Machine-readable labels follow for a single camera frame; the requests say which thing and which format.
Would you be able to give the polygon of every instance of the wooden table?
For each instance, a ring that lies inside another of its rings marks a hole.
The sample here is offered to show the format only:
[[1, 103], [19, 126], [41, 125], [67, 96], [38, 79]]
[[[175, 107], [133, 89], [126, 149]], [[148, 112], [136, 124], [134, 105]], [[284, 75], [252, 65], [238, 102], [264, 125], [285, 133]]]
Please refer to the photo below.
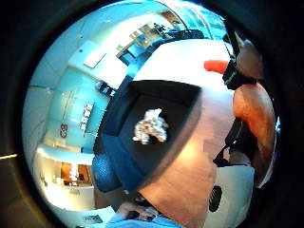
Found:
[[189, 228], [201, 227], [216, 176], [212, 159], [223, 147], [232, 122], [231, 95], [203, 90], [198, 125], [178, 157], [139, 192], [167, 217]]
[[207, 40], [165, 44], [135, 78], [177, 80], [203, 89], [201, 116], [187, 144], [162, 175], [139, 190], [159, 211], [189, 228], [204, 223], [216, 176], [212, 159], [224, 146], [234, 120], [232, 92], [220, 75], [203, 69], [203, 62], [210, 59], [229, 59], [223, 44]]

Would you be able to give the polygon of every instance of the sign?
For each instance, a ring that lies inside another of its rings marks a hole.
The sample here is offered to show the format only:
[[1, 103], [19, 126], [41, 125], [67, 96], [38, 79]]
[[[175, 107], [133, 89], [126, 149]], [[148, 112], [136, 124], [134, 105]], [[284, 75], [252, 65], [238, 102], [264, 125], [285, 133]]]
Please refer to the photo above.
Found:
[[61, 138], [67, 137], [67, 124], [60, 125], [60, 136], [61, 136]]

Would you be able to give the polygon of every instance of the black wristband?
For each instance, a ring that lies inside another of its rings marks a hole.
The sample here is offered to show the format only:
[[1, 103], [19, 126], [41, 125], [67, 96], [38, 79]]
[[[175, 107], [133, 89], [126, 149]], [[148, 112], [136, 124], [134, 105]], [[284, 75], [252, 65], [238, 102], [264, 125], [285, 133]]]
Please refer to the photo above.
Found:
[[237, 61], [235, 59], [231, 59], [223, 76], [222, 80], [224, 81], [227, 88], [236, 90], [243, 84], [255, 84], [257, 82], [256, 79], [252, 79], [242, 75], [237, 69]]

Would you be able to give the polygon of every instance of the black strap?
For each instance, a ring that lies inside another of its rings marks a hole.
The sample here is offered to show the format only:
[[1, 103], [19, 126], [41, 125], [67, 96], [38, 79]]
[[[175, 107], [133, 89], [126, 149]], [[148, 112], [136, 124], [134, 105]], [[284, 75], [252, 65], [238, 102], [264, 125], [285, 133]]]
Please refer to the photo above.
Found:
[[250, 131], [249, 126], [240, 118], [235, 118], [230, 131], [225, 138], [225, 145], [213, 160], [218, 167], [229, 166], [230, 163], [224, 159], [224, 150], [229, 148], [229, 153], [239, 151], [244, 153], [250, 160], [257, 149], [257, 138]]
[[236, 90], [238, 87], [242, 86], [243, 84], [255, 84], [257, 82], [256, 79], [252, 79], [242, 75], [236, 69], [236, 66], [237, 66], [236, 59], [231, 59], [222, 76], [222, 80], [229, 89]]

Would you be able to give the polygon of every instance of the orange object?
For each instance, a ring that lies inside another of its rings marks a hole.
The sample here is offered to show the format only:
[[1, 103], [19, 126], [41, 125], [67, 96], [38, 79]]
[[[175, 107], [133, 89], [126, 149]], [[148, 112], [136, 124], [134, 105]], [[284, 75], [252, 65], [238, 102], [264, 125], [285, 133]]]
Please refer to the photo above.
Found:
[[224, 60], [207, 60], [204, 62], [204, 68], [207, 71], [215, 71], [223, 74], [228, 66], [229, 62]]
[[233, 114], [245, 121], [256, 136], [258, 152], [252, 166], [262, 179], [267, 171], [274, 150], [276, 118], [272, 101], [260, 84], [242, 85], [236, 89]]

